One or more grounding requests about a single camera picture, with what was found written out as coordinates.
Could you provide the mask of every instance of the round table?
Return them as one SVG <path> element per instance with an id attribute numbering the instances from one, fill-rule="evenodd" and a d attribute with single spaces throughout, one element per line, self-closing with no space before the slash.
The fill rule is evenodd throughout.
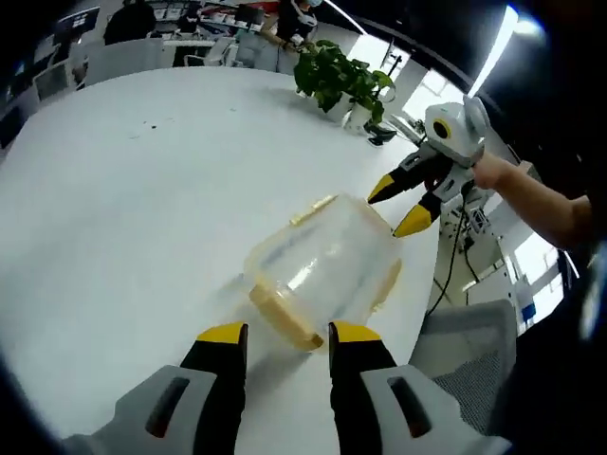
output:
<path id="1" fill-rule="evenodd" d="M 322 117 L 291 77 L 171 68 L 99 83 L 33 116 L 0 167 L 0 343 L 58 436 L 177 364 L 221 315 L 205 298 L 250 249 L 327 194 L 366 197 L 415 146 L 374 148 Z M 377 209 L 395 226 L 422 188 Z M 409 360 L 438 226 L 402 241 L 369 326 Z M 327 355 L 248 376 L 237 453 L 338 453 Z"/>

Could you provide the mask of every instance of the black cable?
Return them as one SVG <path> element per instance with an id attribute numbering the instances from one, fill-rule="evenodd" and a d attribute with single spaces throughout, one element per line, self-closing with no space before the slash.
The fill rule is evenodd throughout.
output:
<path id="1" fill-rule="evenodd" d="M 283 45 L 285 43 L 283 43 L 282 45 L 277 45 L 276 46 L 276 68 L 275 71 L 276 73 L 280 73 L 280 71 L 278 70 L 278 67 L 280 66 L 280 60 L 281 60 L 281 48 L 283 48 Z"/>
<path id="2" fill-rule="evenodd" d="M 438 280 L 436 278 L 432 278 L 432 280 L 434 281 L 434 284 L 436 284 L 436 287 L 438 287 L 438 289 L 440 289 L 441 291 L 443 290 L 443 286 L 440 285 L 440 282 L 438 282 Z M 447 294 L 447 291 L 445 291 L 445 299 L 447 299 L 447 301 L 453 305 L 453 302 L 451 301 L 451 299 L 449 298 L 449 294 Z"/>
<path id="3" fill-rule="evenodd" d="M 470 260 L 468 259 L 468 248 L 464 248 L 464 258 L 466 259 L 466 264 L 468 265 L 468 269 L 470 270 L 470 273 L 472 274 L 472 276 L 474 277 L 474 280 L 476 282 L 481 282 L 478 279 L 478 275 L 476 275 L 476 273 L 474 273 L 474 269 L 472 268 L 472 266 L 470 265 Z"/>
<path id="4" fill-rule="evenodd" d="M 432 312 L 436 309 L 436 307 L 438 306 L 438 303 L 440 303 L 440 301 L 443 299 L 443 297 L 445 296 L 445 293 L 447 292 L 447 288 L 449 287 L 449 283 L 451 281 L 451 273 L 453 273 L 453 260 L 455 259 L 455 250 L 457 249 L 457 239 L 459 238 L 459 233 L 462 230 L 462 225 L 464 224 L 464 218 L 466 218 L 466 215 L 464 214 L 464 206 L 466 205 L 466 199 L 468 196 L 468 191 L 463 192 L 462 191 L 462 195 L 464 196 L 464 201 L 462 203 L 462 215 L 459 219 L 459 223 L 457 225 L 457 231 L 455 232 L 455 239 L 453 242 L 453 252 L 451 253 L 451 262 L 449 263 L 449 274 L 447 275 L 447 280 L 445 281 L 445 287 L 443 288 L 443 291 L 440 293 L 440 296 L 438 296 L 438 299 L 436 299 L 436 303 L 434 304 L 434 306 L 430 309 L 430 311 L 428 313 L 426 313 L 425 318 L 427 318 L 429 315 L 432 314 Z"/>

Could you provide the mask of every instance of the potted plant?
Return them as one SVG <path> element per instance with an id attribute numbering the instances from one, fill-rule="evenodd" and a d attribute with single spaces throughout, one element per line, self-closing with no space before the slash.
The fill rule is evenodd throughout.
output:
<path id="1" fill-rule="evenodd" d="M 355 77 L 346 93 L 352 95 L 355 105 L 345 128 L 353 133 L 362 133 L 367 122 L 377 125 L 383 119 L 384 107 L 379 100 L 379 92 L 385 87 L 394 88 L 394 83 L 382 71 L 370 72 L 366 62 L 353 60 L 351 65 Z"/>
<path id="2" fill-rule="evenodd" d="M 300 54 L 294 68 L 298 92 L 314 97 L 325 113 L 334 113 L 335 120 L 341 121 L 345 114 L 355 107 L 358 113 L 353 120 L 371 120 L 380 123 L 383 104 L 377 98 L 379 90 L 394 87 L 392 80 L 381 71 L 368 71 L 369 64 L 359 60 L 349 61 L 340 48 L 327 40 L 308 44 Z"/>

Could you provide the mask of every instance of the human hand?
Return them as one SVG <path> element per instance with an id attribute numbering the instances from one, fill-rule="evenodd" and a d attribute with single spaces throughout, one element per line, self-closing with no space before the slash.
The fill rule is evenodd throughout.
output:
<path id="1" fill-rule="evenodd" d="M 285 45 L 285 50 L 288 52 L 294 52 L 294 53 L 298 52 L 297 47 L 295 47 L 292 43 L 287 43 Z"/>
<path id="2" fill-rule="evenodd" d="M 511 164 L 485 150 L 481 159 L 472 167 L 474 182 L 483 190 L 495 190 Z"/>

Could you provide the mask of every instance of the transparent plastic container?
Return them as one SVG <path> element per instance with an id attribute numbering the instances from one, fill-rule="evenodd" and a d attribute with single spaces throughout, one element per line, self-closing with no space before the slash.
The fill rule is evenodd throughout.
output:
<path id="1" fill-rule="evenodd" d="M 390 226 L 365 201 L 331 196 L 255 247 L 242 285 L 269 326 L 313 351 L 327 344 L 330 321 L 366 323 L 396 281 L 398 251 Z"/>

